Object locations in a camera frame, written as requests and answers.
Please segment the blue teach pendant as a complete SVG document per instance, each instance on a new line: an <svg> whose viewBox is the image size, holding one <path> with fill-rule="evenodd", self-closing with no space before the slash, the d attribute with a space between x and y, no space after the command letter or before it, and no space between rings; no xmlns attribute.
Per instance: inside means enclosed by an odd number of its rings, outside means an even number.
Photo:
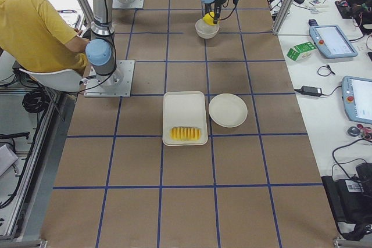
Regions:
<svg viewBox="0 0 372 248"><path fill-rule="evenodd" d="M327 59L358 55L357 50L338 25L310 26L309 35L317 49Z"/></svg>
<svg viewBox="0 0 372 248"><path fill-rule="evenodd" d="M341 89L348 119L371 124L371 79L345 76Z"/></svg>

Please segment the green and white box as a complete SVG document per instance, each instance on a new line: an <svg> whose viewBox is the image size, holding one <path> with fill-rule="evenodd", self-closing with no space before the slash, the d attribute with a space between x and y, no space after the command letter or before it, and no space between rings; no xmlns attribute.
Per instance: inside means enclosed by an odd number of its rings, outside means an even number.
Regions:
<svg viewBox="0 0 372 248"><path fill-rule="evenodd" d="M287 57L293 61L299 61L309 58L314 50L316 50L316 46L313 43L310 41L304 42L291 47L287 52Z"/></svg>

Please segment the black power adapter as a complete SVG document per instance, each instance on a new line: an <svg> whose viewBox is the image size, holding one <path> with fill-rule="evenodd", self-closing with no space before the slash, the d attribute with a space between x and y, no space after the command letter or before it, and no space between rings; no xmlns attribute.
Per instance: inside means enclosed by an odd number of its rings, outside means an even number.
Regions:
<svg viewBox="0 0 372 248"><path fill-rule="evenodd" d="M322 89L317 87L302 86L300 89L302 95L320 97L323 95Z"/></svg>

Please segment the cream round plate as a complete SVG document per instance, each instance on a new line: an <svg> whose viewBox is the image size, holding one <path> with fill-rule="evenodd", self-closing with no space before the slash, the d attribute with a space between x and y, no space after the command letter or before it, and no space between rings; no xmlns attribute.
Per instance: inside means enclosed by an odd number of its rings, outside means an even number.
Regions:
<svg viewBox="0 0 372 248"><path fill-rule="evenodd" d="M209 103L209 115L216 124L234 128L246 120L248 108L239 96L219 94Z"/></svg>

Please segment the near blue teach pendant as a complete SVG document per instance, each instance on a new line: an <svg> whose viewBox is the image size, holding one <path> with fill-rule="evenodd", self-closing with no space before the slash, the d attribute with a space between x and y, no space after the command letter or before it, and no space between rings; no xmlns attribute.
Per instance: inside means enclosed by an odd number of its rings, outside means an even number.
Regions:
<svg viewBox="0 0 372 248"><path fill-rule="evenodd" d="M348 119L371 124L371 79L345 76L341 89Z"/></svg>

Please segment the yellow lemon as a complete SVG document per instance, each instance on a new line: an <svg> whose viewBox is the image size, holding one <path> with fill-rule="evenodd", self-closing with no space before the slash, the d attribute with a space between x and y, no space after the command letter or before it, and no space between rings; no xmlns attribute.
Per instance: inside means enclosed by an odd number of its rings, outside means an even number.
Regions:
<svg viewBox="0 0 372 248"><path fill-rule="evenodd" d="M207 12L205 13L205 15L203 16L203 21L210 25L210 26L213 26L215 25L216 23L214 22L214 13L213 12Z"/></svg>

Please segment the far blue teach pendant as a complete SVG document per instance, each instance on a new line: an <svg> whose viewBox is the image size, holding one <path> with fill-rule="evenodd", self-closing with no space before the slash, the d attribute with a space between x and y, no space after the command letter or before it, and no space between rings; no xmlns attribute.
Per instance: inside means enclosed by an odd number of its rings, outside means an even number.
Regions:
<svg viewBox="0 0 372 248"><path fill-rule="evenodd" d="M358 55L357 50L338 25L310 26L309 35L317 49L327 59Z"/></svg>

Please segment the person in yellow shirt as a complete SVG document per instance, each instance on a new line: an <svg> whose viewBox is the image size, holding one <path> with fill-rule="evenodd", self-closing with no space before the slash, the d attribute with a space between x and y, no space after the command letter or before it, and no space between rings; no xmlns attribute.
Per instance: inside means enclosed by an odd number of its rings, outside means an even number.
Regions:
<svg viewBox="0 0 372 248"><path fill-rule="evenodd" d="M84 74L89 40L80 33L48 0L1 0L1 49L28 71Z"/></svg>

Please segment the black smartphone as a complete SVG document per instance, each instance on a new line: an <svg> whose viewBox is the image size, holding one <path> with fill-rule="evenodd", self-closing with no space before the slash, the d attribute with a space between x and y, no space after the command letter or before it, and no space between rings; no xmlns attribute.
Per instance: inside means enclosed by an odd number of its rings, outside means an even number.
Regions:
<svg viewBox="0 0 372 248"><path fill-rule="evenodd" d="M301 5L304 3L305 0L294 0L295 3Z"/></svg>

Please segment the white chair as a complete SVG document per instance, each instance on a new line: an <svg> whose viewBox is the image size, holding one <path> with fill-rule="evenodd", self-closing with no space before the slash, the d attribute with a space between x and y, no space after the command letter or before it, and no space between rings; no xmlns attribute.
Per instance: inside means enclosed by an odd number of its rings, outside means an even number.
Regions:
<svg viewBox="0 0 372 248"><path fill-rule="evenodd" d="M20 68L21 72L28 74L45 87L62 92L78 92L80 81L83 79L78 72L72 69L49 73L36 73Z"/></svg>

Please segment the cream ceramic bowl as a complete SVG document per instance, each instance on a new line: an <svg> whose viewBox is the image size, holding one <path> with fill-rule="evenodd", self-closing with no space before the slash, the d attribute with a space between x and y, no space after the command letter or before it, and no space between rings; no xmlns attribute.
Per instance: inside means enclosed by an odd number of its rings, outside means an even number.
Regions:
<svg viewBox="0 0 372 248"><path fill-rule="evenodd" d="M220 25L219 24L210 25L210 24L207 24L204 21L204 19L199 19L195 23L196 33L202 39L211 39L211 38L213 38L219 32L219 29L220 29Z"/></svg>

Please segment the sliced yellow fruit toy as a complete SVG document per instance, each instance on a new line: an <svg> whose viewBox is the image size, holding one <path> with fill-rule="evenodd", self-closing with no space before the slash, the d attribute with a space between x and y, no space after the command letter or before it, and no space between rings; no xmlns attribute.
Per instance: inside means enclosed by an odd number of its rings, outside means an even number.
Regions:
<svg viewBox="0 0 372 248"><path fill-rule="evenodd" d="M201 129L196 127L173 127L170 137L175 141L198 141L201 137Z"/></svg>

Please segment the cream rectangular tray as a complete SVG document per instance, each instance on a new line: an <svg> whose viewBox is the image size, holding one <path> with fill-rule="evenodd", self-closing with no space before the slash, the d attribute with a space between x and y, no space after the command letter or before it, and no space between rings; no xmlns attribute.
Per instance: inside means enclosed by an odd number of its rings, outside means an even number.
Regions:
<svg viewBox="0 0 372 248"><path fill-rule="evenodd" d="M170 137L173 127L201 129L198 141L175 141ZM163 97L163 143L167 146L204 145L208 141L205 96L200 91L168 92Z"/></svg>

